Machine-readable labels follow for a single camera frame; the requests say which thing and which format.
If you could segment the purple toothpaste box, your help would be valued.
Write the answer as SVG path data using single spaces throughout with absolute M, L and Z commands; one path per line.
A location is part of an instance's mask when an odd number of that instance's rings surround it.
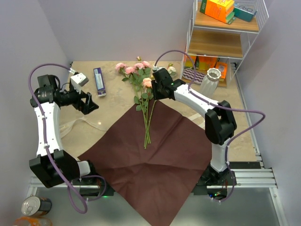
M 104 85 L 102 70 L 100 67 L 98 67 L 98 68 L 94 68 L 93 72 L 94 72 L 97 94 L 99 97 L 104 97 L 106 96 L 106 89 Z

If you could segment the orange plastic bottle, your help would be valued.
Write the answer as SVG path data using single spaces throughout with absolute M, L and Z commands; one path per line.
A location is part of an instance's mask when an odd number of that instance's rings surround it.
M 53 226 L 53 223 L 50 219 L 43 217 L 21 217 L 14 221 L 13 226 Z

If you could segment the teal box top shelf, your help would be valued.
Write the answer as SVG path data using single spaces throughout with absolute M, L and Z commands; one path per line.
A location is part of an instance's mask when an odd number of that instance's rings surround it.
M 233 12 L 234 17 L 246 22 L 251 22 L 257 13 L 257 10 L 251 5 L 235 3 Z

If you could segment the pink rose bouquet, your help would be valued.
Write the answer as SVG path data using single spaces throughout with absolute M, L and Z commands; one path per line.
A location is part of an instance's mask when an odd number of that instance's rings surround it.
M 117 63 L 115 70 L 124 76 L 123 81 L 128 81 L 132 84 L 135 96 L 134 103 L 136 111 L 143 113 L 145 126 L 144 148 L 151 143 L 150 125 L 156 101 L 152 90 L 151 81 L 154 76 L 151 75 L 151 64 L 148 61 L 143 61 L 139 56 L 136 58 L 137 63 L 133 66 L 128 66 L 125 63 Z

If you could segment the small orange packet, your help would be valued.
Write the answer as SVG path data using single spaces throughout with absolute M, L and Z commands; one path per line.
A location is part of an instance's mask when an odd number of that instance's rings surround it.
M 217 62 L 215 65 L 215 68 L 218 69 L 221 72 L 221 79 L 225 79 L 227 75 L 228 70 L 228 64 L 225 62 Z

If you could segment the green sponge stack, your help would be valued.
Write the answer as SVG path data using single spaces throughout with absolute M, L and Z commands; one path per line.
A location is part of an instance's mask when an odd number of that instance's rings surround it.
M 234 15 L 235 15 L 235 12 L 234 12 L 234 11 L 232 11 L 231 13 L 229 13 L 229 14 L 227 15 L 227 17 L 226 17 L 226 24 L 232 24 L 232 23 L 233 23 L 233 21 L 236 19 L 236 18 L 234 17 Z

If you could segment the orange box bottom shelf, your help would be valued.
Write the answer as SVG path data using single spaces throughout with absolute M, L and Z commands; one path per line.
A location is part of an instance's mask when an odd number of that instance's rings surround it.
M 187 56 L 184 57 L 185 63 L 184 68 L 193 68 L 195 66 L 196 70 L 206 71 L 210 68 L 214 68 L 218 58 L 217 57 L 207 57 L 207 56 L 193 56 L 190 55 L 193 62 L 191 62 Z

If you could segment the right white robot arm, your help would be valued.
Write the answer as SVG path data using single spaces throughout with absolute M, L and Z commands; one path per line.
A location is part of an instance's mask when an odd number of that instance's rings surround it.
M 228 161 L 228 142 L 234 136 L 237 124 L 227 101 L 217 102 L 193 93 L 181 79 L 173 80 L 164 67 L 153 67 L 151 81 L 156 100 L 172 99 L 183 103 L 205 119 L 205 135 L 212 144 L 210 164 L 201 176 L 207 186 L 220 185 L 231 173 Z

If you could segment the orange box shelf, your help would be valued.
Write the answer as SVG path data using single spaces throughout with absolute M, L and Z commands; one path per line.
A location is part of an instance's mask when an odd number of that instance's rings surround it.
M 193 56 L 190 55 L 193 62 L 191 62 L 187 56 L 184 57 L 185 63 L 184 68 L 193 68 L 195 66 L 196 70 L 206 71 L 210 68 L 214 68 L 218 58 L 217 57 L 207 57 L 207 56 Z
M 200 12 L 226 24 L 226 17 L 234 10 L 234 0 L 202 0 Z

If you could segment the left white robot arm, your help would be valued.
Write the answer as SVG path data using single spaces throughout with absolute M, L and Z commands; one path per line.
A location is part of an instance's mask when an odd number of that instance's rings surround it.
M 38 77 L 39 88 L 34 91 L 30 103 L 38 121 L 39 144 L 37 156 L 29 161 L 29 166 L 47 188 L 62 184 L 61 176 L 69 181 L 80 177 L 87 185 L 97 181 L 91 161 L 77 161 L 64 150 L 59 127 L 62 106 L 71 105 L 84 115 L 98 109 L 92 95 L 81 90 L 88 81 L 84 74 L 75 73 L 70 77 L 69 90 L 62 90 L 57 76 Z

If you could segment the red wrapping paper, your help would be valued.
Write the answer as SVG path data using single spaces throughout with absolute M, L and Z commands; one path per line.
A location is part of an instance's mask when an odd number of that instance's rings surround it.
M 168 226 L 212 158 L 205 131 L 157 101 L 145 145 L 141 112 L 132 106 L 91 148 L 79 156 L 148 223 Z

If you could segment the silver top tin can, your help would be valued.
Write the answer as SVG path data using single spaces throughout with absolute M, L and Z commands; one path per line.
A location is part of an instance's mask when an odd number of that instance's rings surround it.
M 21 213 L 28 217 L 39 217 L 48 214 L 51 208 L 52 202 L 50 199 L 30 196 L 24 200 Z

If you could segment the aluminium rail frame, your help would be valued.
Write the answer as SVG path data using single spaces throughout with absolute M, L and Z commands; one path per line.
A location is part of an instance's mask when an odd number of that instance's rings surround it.
M 232 162 L 237 185 L 222 203 L 191 194 L 174 218 L 174 226 L 286 226 L 272 169 L 256 168 L 255 162 Z M 47 197 L 53 207 L 48 214 L 55 226 L 145 226 L 142 218 L 120 195 L 106 196 L 88 204 L 78 214 L 70 205 L 65 185 L 46 189 L 35 177 L 27 193 Z

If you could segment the orange box top shelf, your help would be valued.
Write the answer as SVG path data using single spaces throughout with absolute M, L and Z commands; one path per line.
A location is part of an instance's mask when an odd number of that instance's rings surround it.
M 202 0 L 200 12 L 226 24 L 226 17 L 234 10 L 234 0 Z

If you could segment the white ribbed vase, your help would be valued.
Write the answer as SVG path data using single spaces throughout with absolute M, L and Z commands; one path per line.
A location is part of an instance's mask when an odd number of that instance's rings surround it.
M 207 74 L 200 85 L 200 93 L 211 98 L 218 86 L 221 72 L 216 68 L 207 70 Z

